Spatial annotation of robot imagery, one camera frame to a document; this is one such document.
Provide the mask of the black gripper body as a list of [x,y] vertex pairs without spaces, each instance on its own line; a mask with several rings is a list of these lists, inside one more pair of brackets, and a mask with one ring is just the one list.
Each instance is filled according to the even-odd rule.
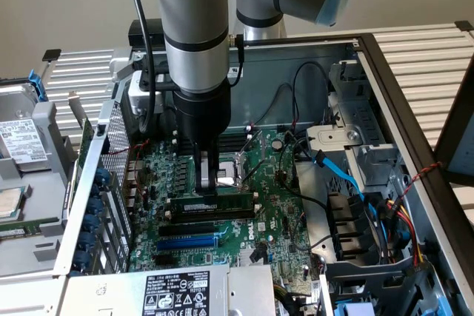
[[217,146],[220,134],[226,130],[231,117],[231,88],[220,84],[206,93],[175,91],[178,128],[199,151],[210,151]]

